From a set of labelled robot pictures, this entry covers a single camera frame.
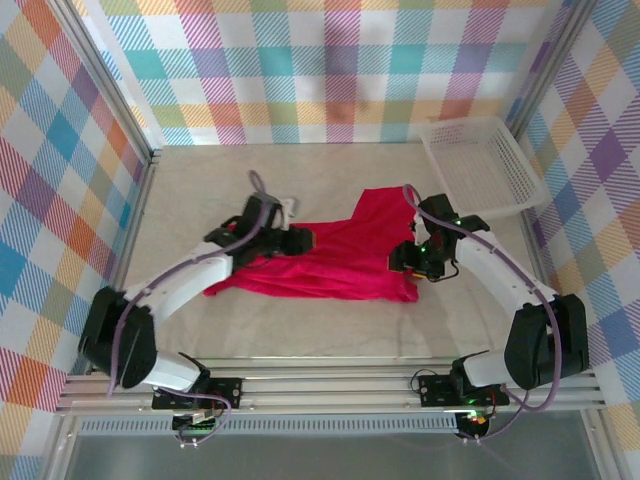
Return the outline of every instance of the plaid wallpaper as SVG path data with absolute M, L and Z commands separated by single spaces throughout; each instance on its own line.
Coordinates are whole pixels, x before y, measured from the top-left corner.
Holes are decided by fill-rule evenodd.
M 542 75 L 542 68 L 544 67 L 546 62 L 548 62 L 553 57 L 556 43 L 560 39 L 562 29 L 571 16 L 573 7 L 578 5 L 578 2 L 579 0 L 562 1 L 562 5 L 556 13 L 553 23 L 551 24 L 551 28 L 549 28 L 549 31 L 547 32 L 544 41 L 540 46 L 540 50 L 538 50 L 535 60 L 531 63 L 529 73 L 520 86 L 518 96 L 511 105 L 511 110 L 509 110 L 509 114 L 507 115 L 507 118 L 505 120 L 505 123 L 508 127 L 511 126 L 513 120 L 520 113 L 522 102 L 531 93 L 534 85 L 536 85 L 536 83 L 539 81 L 540 76 Z
M 35 477 L 143 160 L 45 0 L 0 0 L 0 479 Z
M 500 114 L 553 3 L 82 2 L 143 127 L 169 145 L 404 142 L 427 119 Z
M 591 362 L 640 478 L 640 1 L 601 0 L 523 142 L 553 283 L 587 305 Z

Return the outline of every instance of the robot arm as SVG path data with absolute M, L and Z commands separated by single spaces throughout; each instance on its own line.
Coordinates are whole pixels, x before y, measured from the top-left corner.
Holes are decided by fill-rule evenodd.
M 232 248 L 255 230 L 264 218 L 264 208 L 268 209 L 268 215 L 257 234 L 242 246 Z M 159 276 L 124 292 L 110 287 L 101 289 L 89 311 L 80 339 L 80 353 L 98 369 L 110 373 L 117 322 L 127 305 L 139 299 L 127 315 L 120 337 L 118 382 L 124 388 L 145 383 L 182 392 L 202 392 L 208 381 L 208 370 L 183 353 L 156 348 L 156 329 L 205 288 L 225 280 L 256 257 L 293 256 L 309 251 L 313 246 L 311 231 L 289 226 L 295 208 L 293 199 L 280 201 L 256 192 L 249 197 L 241 215 L 210 232 L 189 254 Z M 216 254 L 223 248 L 225 253 Z M 166 279 L 157 288 L 150 288 L 163 276 Z
M 415 242 L 398 245 L 389 259 L 395 271 L 411 271 L 430 281 L 443 279 L 445 264 L 459 264 L 478 278 L 513 319 L 504 349 L 481 352 L 456 360 L 450 373 L 461 398 L 483 387 L 515 382 L 525 390 L 551 382 L 554 368 L 553 337 L 549 316 L 540 297 L 494 252 L 504 249 L 489 226 L 477 216 L 460 218 L 446 195 L 429 197 L 420 208 L 438 220 L 453 223 L 493 245 L 489 250 L 477 240 L 416 215 L 412 228 Z M 526 272 L 507 254 L 521 271 Z M 549 302 L 560 326 L 562 377 L 588 368 L 584 305 L 575 295 L 560 296 L 526 273 L 528 283 Z

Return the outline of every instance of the plastic basket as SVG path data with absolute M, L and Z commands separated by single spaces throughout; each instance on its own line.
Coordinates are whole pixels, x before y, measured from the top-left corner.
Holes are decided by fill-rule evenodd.
M 422 142 L 452 206 L 484 219 L 514 215 L 547 199 L 547 190 L 497 117 L 426 125 Z

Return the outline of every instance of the purple cable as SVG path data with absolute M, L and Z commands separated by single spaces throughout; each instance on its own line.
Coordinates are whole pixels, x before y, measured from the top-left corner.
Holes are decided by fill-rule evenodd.
M 516 413 L 513 414 L 513 417 L 511 417 L 507 423 L 505 423 L 503 426 L 501 426 L 495 432 L 488 433 L 487 435 L 482 437 L 482 440 L 487 440 L 489 438 L 496 437 L 496 436 L 500 435 L 501 433 L 503 433 L 505 430 L 507 430 L 511 425 L 513 425 L 515 423 L 515 421 L 518 419 L 518 417 L 520 416 L 520 414 L 524 411 L 524 402 L 529 400 L 529 393 L 530 392 L 527 391 L 527 393 L 524 394 L 524 400 L 522 400 L 522 403 L 518 407 L 518 410 L 516 410 Z
M 524 410 L 527 410 L 529 412 L 541 412 L 545 410 L 546 408 L 549 407 L 549 405 L 551 405 L 551 403 L 553 402 L 556 396 L 556 393 L 558 392 L 558 388 L 560 385 L 560 377 L 562 374 L 562 343 L 560 339 L 560 327 L 558 326 L 558 320 L 556 319 L 556 315 L 553 312 L 553 308 L 551 308 L 551 305 L 549 304 L 545 296 L 542 294 L 542 292 L 538 290 L 538 287 L 536 287 L 536 285 L 531 280 L 529 280 L 529 277 L 527 276 L 527 274 L 523 272 L 520 269 L 520 267 L 518 267 L 518 265 L 516 265 L 513 262 L 513 260 L 511 260 L 509 256 L 506 255 L 502 250 L 495 248 L 495 246 L 493 246 L 490 242 L 486 241 L 484 238 L 479 237 L 478 235 L 464 228 L 461 228 L 457 225 L 454 225 L 448 222 L 443 222 L 442 220 L 439 220 L 433 215 L 429 215 L 427 212 L 422 210 L 418 205 L 422 201 L 422 199 L 420 198 L 420 194 L 413 187 L 413 185 L 409 185 L 409 184 L 404 185 L 402 187 L 402 192 L 404 194 L 404 198 L 407 201 L 407 203 L 409 203 L 409 205 L 411 205 L 417 213 L 419 213 L 420 215 L 428 219 L 430 222 L 433 222 L 436 225 L 440 225 L 441 227 L 448 228 L 449 230 L 453 230 L 454 232 L 461 233 L 466 237 L 469 237 L 472 240 L 475 240 L 483 247 L 488 248 L 491 252 L 495 253 L 513 271 L 513 273 L 515 273 L 518 276 L 518 278 L 522 280 L 522 282 L 527 286 L 527 288 L 529 288 L 529 290 L 531 290 L 536 295 L 536 297 L 538 297 L 538 299 L 542 303 L 544 309 L 547 311 L 547 315 L 549 316 L 549 320 L 551 322 L 551 331 L 552 331 L 553 342 L 555 346 L 554 355 L 553 355 L 554 357 L 553 380 L 551 382 L 551 388 L 549 389 L 549 394 L 547 395 L 547 398 L 545 399 L 544 402 L 542 402 L 540 405 L 532 407 L 526 404 L 528 395 L 527 397 L 525 397 L 525 400 L 521 400 L 513 392 L 509 391 L 509 389 L 506 386 L 504 386 L 504 392 L 507 395 L 509 395 L 509 397 L 513 399 L 516 403 L 518 403 L 520 407 Z
M 216 420 L 216 423 L 218 423 L 218 426 L 214 430 L 212 430 L 210 433 L 206 434 L 204 437 L 199 439 L 197 442 L 192 442 L 191 445 L 197 446 L 209 440 L 218 432 L 218 430 L 220 430 L 222 427 L 225 426 L 225 424 L 229 421 L 229 418 L 231 417 L 231 408 L 232 408 L 231 402 L 229 402 L 229 400 L 219 395 L 208 395 L 206 393 L 186 393 L 186 392 L 181 392 L 179 390 L 174 390 L 173 388 L 166 388 L 166 387 L 162 387 L 162 390 L 164 390 L 165 392 L 169 392 L 173 395 L 179 395 L 181 397 L 206 398 L 209 400 L 213 400 L 214 402 L 220 402 L 224 404 L 224 417 L 222 417 L 222 420 L 220 420 L 220 423 L 218 423 L 218 421 Z M 189 445 L 187 442 L 185 442 L 184 437 L 182 436 L 183 429 L 184 428 L 181 428 L 180 430 L 178 430 L 178 441 L 182 445 Z
M 251 181 L 251 185 L 253 186 L 253 188 L 256 189 L 256 191 L 265 193 L 264 181 L 262 180 L 262 178 L 260 178 L 260 175 L 258 175 L 257 172 L 255 172 L 254 170 L 250 170 L 249 180 Z M 212 253 L 206 253 L 195 258 L 190 258 L 189 260 L 185 260 L 184 262 L 174 265 L 169 270 L 158 275 L 154 280 L 151 281 L 151 283 L 149 283 L 149 285 L 147 285 L 145 288 L 140 290 L 140 292 L 138 292 L 138 294 L 135 297 L 133 297 L 133 299 L 127 304 L 127 306 L 123 310 L 122 315 L 120 315 L 120 318 L 118 319 L 118 323 L 116 324 L 116 328 L 113 334 L 113 344 L 111 347 L 111 372 L 110 372 L 111 379 L 109 381 L 109 388 L 107 389 L 107 396 L 110 397 L 111 395 L 113 395 L 113 391 L 115 390 L 116 385 L 118 383 L 118 361 L 119 361 L 119 354 L 120 354 L 120 342 L 122 340 L 122 331 L 124 330 L 126 318 L 129 316 L 129 313 L 131 313 L 131 310 L 133 309 L 133 307 L 137 305 L 137 303 L 140 300 L 142 300 L 143 297 L 148 296 L 158 285 L 160 285 L 167 278 L 173 276 L 183 268 L 188 267 L 189 265 L 200 263 L 203 260 L 208 260 L 209 258 L 224 255 L 225 253 L 231 250 L 235 250 L 236 248 L 241 247 L 242 245 L 250 241 L 253 237 L 255 237 L 258 234 L 258 232 L 260 231 L 260 228 L 262 228 L 262 225 L 266 222 L 268 215 L 269 215 L 269 209 L 267 205 L 263 203 L 262 208 L 260 210 L 260 216 L 258 217 L 258 221 L 255 223 L 255 225 L 247 235 L 242 237 L 240 240 L 237 240 L 232 244 L 221 248 L 220 250 L 216 250 L 215 252 L 212 252 Z

